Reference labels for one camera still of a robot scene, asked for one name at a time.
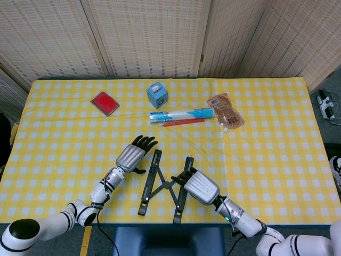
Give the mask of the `red card wallet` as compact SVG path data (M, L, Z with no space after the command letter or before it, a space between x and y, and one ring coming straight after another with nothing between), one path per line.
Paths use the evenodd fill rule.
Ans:
M100 110L105 116L110 116L120 107L120 104L116 100L114 100L109 94L103 91L99 92L91 100L91 103L96 106L96 108Z

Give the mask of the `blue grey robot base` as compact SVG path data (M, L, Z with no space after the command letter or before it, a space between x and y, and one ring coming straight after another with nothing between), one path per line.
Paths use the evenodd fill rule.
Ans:
M216 227L118 227L120 256L226 256Z

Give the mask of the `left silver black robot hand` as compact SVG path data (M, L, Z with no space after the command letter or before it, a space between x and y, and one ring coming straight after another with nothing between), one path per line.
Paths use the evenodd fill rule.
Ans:
M134 172L144 174L146 170L140 170L139 165L142 158L155 146L158 141L155 137L139 135L133 142L128 144L123 152L116 159L117 167L121 168L125 173Z

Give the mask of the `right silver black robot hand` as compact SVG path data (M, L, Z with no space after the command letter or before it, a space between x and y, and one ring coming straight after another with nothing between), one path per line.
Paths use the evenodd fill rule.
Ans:
M190 168L171 179L183 187L192 197L203 205L212 205L220 194L219 186L201 171Z

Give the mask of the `blue cube cardboard box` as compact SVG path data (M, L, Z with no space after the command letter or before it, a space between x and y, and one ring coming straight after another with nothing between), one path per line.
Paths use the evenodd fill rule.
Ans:
M168 91L161 82L151 84L147 88L149 102L156 108L160 108L168 101Z

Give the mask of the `beige woven folding screen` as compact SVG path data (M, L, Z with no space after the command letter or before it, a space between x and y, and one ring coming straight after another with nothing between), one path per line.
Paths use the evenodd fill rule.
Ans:
M0 0L0 65L26 90L47 77L300 76L313 90L341 67L341 0Z

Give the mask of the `white black sneaker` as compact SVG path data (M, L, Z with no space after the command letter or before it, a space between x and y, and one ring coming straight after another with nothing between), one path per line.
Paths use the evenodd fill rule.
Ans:
M329 160L329 164L336 186L341 190L341 156L333 156Z

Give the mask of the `yellow white checkered tablecloth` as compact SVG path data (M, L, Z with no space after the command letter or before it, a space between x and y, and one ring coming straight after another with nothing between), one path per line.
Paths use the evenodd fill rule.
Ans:
M44 218L90 193L138 135L155 137L166 181L187 157L221 194L274 225L322 225L341 202L303 78L164 79L164 111L203 108L226 92L244 118L226 133L217 118L160 127L149 121L151 79L35 81L0 182L0 223ZM106 92L120 107L91 103Z

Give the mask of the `red pen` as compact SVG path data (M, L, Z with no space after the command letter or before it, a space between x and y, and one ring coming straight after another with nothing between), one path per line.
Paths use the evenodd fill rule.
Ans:
M180 120L180 121L166 122L165 124L160 125L160 127L169 127L169 126L185 125L185 124L192 124L192 123L201 123L204 121L205 121L204 118L186 119L186 120Z

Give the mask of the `blue white tube package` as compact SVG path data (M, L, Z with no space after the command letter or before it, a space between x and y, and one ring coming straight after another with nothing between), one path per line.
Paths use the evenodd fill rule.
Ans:
M215 111L213 108L199 108L190 110L159 111L150 112L150 123L163 123L182 121L187 119L213 118Z

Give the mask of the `brown spouted refill pouch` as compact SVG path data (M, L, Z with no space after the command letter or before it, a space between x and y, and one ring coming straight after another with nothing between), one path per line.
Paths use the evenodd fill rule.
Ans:
M214 109L218 123L226 133L230 129L236 129L244 125L242 116L234 109L229 95L224 92L209 98L207 104Z

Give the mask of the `black folding laptop stand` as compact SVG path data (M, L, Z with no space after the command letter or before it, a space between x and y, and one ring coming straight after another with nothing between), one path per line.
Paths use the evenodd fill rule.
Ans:
M178 195L177 196L175 195L175 192L173 190L173 185L175 184L175 181L174 180L166 181L160 169L159 163L160 163L161 157L162 157L162 151L159 149L156 149L152 158L150 168L149 168L144 190L141 196L140 207L139 207L137 214L141 216L145 216L147 213L148 204L150 200L159 192L161 192L163 189L166 189L169 191L172 197L172 200L175 204L173 224L180 225L182 221L182 214L185 208L185 203L186 203L188 192L183 187L180 187L180 191ZM159 175L159 178L161 180L161 185L157 187L156 189L153 189L153 185L154 185L157 175Z

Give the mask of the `black bulky object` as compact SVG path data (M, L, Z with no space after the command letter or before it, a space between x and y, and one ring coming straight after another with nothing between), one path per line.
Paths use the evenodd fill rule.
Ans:
M0 167L5 165L11 152L11 123L8 118L0 113Z

